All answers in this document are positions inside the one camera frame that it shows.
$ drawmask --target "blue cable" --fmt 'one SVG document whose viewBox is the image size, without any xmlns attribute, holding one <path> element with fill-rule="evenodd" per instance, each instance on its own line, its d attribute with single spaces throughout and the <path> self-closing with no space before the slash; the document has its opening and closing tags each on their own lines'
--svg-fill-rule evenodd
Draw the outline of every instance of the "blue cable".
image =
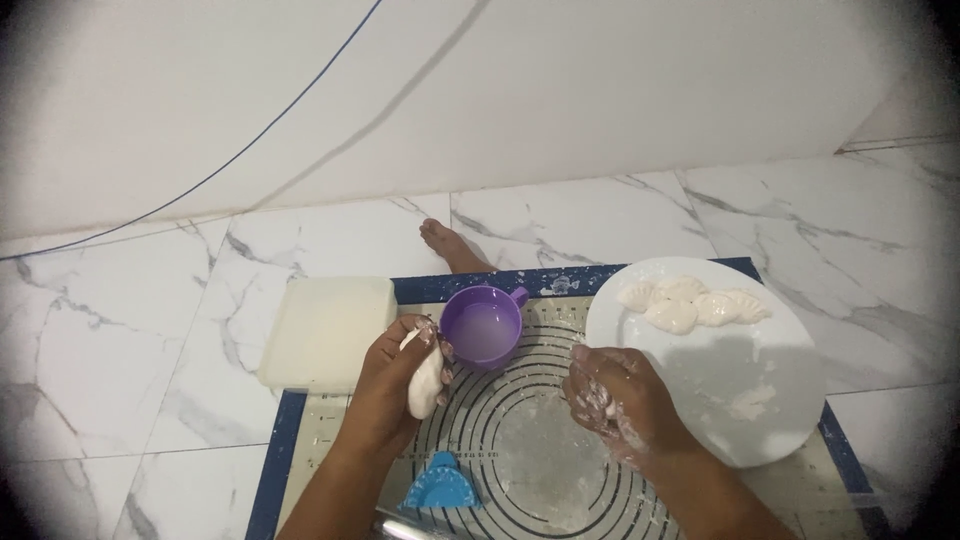
<svg viewBox="0 0 960 540">
<path fill-rule="evenodd" d="M 306 88 L 304 88 L 303 91 L 302 91 L 300 94 L 298 94 L 297 97 L 296 97 L 292 102 L 290 102 L 290 105 L 288 105 L 288 106 L 286 107 L 286 109 L 283 110 L 283 112 L 281 112 L 276 118 L 274 118 L 274 120 L 273 120 L 271 123 L 267 124 L 267 127 L 264 128 L 263 131 L 260 132 L 259 135 L 257 135 L 256 137 L 254 137 L 252 141 L 250 141 L 249 143 L 247 143 L 247 146 L 244 146 L 244 147 L 240 150 L 240 152 L 237 152 L 236 155 L 234 155 L 232 158 L 230 158 L 226 163 L 224 163 L 223 165 L 220 165 L 220 167 L 218 167 L 217 170 L 215 170 L 215 171 L 213 171 L 212 173 L 210 173 L 209 176 L 207 176 L 207 177 L 204 178 L 203 180 L 199 181 L 199 182 L 198 182 L 196 185 L 194 185 L 193 187 L 191 187 L 191 188 L 187 189 L 186 191 L 184 191 L 183 193 L 181 193 L 176 199 L 167 202 L 165 205 L 163 205 L 163 206 L 161 206 L 161 207 L 159 207 L 159 208 L 150 210 L 149 212 L 141 215 L 140 217 L 134 218 L 134 219 L 128 221 L 127 223 L 124 223 L 123 225 L 117 225 L 117 226 L 114 227 L 113 229 L 109 229 L 109 230 L 107 230 L 107 231 L 103 231 L 102 233 L 96 233 L 96 234 L 93 234 L 93 235 L 88 236 L 88 237 L 86 237 L 86 238 L 83 238 L 83 239 L 81 239 L 81 240 L 76 240 L 76 241 L 69 242 L 69 243 L 66 243 L 66 244 L 63 244 L 63 245 L 60 245 L 60 246 L 56 246 L 56 247 L 52 247 L 52 248 L 46 248 L 46 249 L 42 249 L 42 250 L 36 250 L 36 251 L 32 251 L 32 252 L 27 252 L 27 253 L 21 253 L 21 254 L 18 254 L 18 255 L 8 255 L 8 256 L 6 256 L 6 257 L 0 257 L 0 261 L 3 261 L 3 260 L 11 260 L 11 259 L 14 259 L 14 258 L 24 258 L 24 257 L 33 256 L 33 255 L 40 255 L 40 254 L 43 254 L 43 253 L 49 253 L 49 252 L 52 252 L 52 251 L 57 251 L 57 250 L 61 250 L 61 249 L 64 249 L 64 248 L 73 247 L 73 246 L 76 246 L 77 244 L 82 244 L 82 243 L 84 243 L 84 242 L 88 242 L 88 241 L 90 241 L 90 240 L 92 240 L 92 239 L 94 239 L 94 238 L 99 238 L 100 236 L 103 236 L 104 234 L 110 234 L 110 233 L 113 233 L 113 232 L 115 232 L 115 231 L 119 231 L 119 230 L 123 229 L 124 227 L 127 227 L 128 225 L 132 225 L 132 224 L 136 223 L 137 221 L 140 221 L 141 219 L 144 219 L 144 218 L 146 218 L 146 217 L 150 217 L 150 216 L 154 215 L 155 213 L 157 213 L 157 212 L 159 212 L 159 211 L 161 211 L 161 210 L 169 207 L 170 205 L 176 203 L 176 201 L 179 201 L 179 200 L 182 199 L 183 197 L 186 197 L 187 195 L 189 195 L 191 192 L 193 192 L 194 189 L 200 187 L 200 186 L 203 185 L 203 184 L 206 184 L 206 182 L 207 182 L 208 180 L 210 180 L 211 178 L 217 176 L 217 175 L 220 173 L 220 171 L 226 169 L 231 163 L 233 163 L 234 161 L 236 161 L 237 158 L 239 158 L 240 156 L 243 156 L 244 152 L 247 152 L 248 150 L 250 150 L 250 147 L 253 146 L 253 145 L 256 143 L 256 141 L 260 140 L 260 137 L 264 136 L 267 132 L 269 132 L 269 131 L 270 131 L 270 128 L 273 128 L 274 124 L 275 124 L 277 121 L 279 121 L 279 119 L 282 118 L 283 115 L 287 113 L 287 111 L 289 111 L 290 109 L 292 109 L 293 106 L 297 104 L 297 102 L 300 100 L 300 98 L 303 97 L 303 95 L 306 94 L 306 93 L 310 90 L 310 88 L 312 88 L 313 85 L 315 85 L 315 84 L 317 83 L 317 81 L 320 80 L 320 78 L 324 75 L 324 73 L 326 73 L 326 70 L 330 68 L 330 65 L 332 65 L 333 62 L 337 60 L 337 57 L 340 56 L 340 53 L 344 52 L 344 49 L 346 49 L 346 48 L 347 48 L 347 45 L 349 45 L 350 42 L 353 41 L 353 37 L 356 36 L 358 32 L 360 32 L 360 29 L 363 28 L 363 25 L 367 23 L 367 19 L 369 19 L 370 16 L 373 15 L 373 11 L 376 10 L 377 6 L 379 6 L 379 5 L 380 5 L 380 2 L 382 2 L 382 1 L 383 1 L 383 0 L 376 0 L 376 2 L 373 3 L 373 7 L 370 8 L 370 10 L 367 12 L 367 14 L 363 17 L 363 20 L 360 21 L 360 24 L 358 24 L 357 27 L 353 30 L 353 32 L 350 33 L 350 36 L 347 38 L 346 41 L 344 41 L 344 44 L 341 45 L 339 49 L 337 49 L 336 54 L 334 54 L 334 55 L 333 55 L 333 58 L 331 58 L 330 61 L 326 63 L 326 65 L 324 66 L 324 69 L 322 69 L 322 70 L 320 71 L 320 73 L 317 74 L 317 76 L 313 78 L 313 81 L 310 81 L 310 84 L 307 85 Z"/>
</svg>

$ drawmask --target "blue mat border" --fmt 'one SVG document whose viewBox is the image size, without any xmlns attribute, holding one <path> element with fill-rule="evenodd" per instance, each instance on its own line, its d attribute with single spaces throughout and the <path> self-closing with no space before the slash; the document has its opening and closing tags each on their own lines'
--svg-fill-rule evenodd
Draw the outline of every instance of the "blue mat border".
<svg viewBox="0 0 960 540">
<path fill-rule="evenodd" d="M 763 282 L 749 257 L 716 258 L 714 261 Z M 446 302 L 453 293 L 475 284 L 490 284 L 506 290 L 525 287 L 531 298 L 553 296 L 592 296 L 600 286 L 626 264 L 546 268 L 536 270 L 500 270 L 491 273 L 453 274 L 394 278 L 396 302 L 406 304 L 438 304 Z M 274 421 L 274 431 L 264 459 L 257 486 L 247 540 L 270 540 L 274 537 L 279 519 L 283 492 L 293 461 L 300 417 L 306 403 L 306 394 L 284 391 Z M 827 449 L 837 467 L 841 480 L 850 493 L 873 493 L 867 476 L 860 467 L 847 436 L 837 422 L 830 405 L 824 403 L 824 412 L 818 425 Z M 883 511 L 878 508 L 859 508 L 867 534 L 873 540 L 891 538 L 890 526 Z"/>
</svg>

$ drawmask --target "person's left hand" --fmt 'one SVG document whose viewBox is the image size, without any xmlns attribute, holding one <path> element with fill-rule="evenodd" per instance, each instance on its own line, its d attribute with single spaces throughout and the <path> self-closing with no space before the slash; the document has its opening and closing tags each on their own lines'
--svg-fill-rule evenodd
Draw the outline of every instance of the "person's left hand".
<svg viewBox="0 0 960 540">
<path fill-rule="evenodd" d="M 401 351 L 400 342 L 413 329 L 420 329 L 420 335 Z M 410 444 L 420 420 L 407 409 L 407 387 L 438 339 L 433 321 L 424 315 L 407 314 L 373 342 L 337 434 L 341 450 L 389 465 Z M 449 346 L 442 340 L 441 348 L 449 356 Z M 444 386 L 453 380 L 449 367 L 442 370 L 441 380 Z M 437 397 L 439 405 L 446 405 L 448 390 L 445 387 Z"/>
</svg>

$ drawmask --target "bare foot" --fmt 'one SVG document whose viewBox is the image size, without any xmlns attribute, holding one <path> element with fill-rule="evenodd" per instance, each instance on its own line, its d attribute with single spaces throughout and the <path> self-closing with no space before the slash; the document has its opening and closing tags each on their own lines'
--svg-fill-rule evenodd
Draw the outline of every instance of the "bare foot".
<svg viewBox="0 0 960 540">
<path fill-rule="evenodd" d="M 423 220 L 420 225 L 420 237 L 444 258 L 452 274 L 467 274 L 470 272 L 493 272 L 495 267 L 487 264 L 475 255 L 459 234 L 433 218 Z"/>
</svg>

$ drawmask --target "water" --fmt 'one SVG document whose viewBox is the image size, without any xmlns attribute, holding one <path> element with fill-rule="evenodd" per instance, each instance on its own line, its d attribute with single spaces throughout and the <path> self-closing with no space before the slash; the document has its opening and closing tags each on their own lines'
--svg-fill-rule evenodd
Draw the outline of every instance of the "water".
<svg viewBox="0 0 960 540">
<path fill-rule="evenodd" d="M 496 306 L 468 307 L 450 329 L 450 343 L 456 353 L 471 360 L 489 360 L 510 351 L 516 330 L 510 315 Z"/>
</svg>

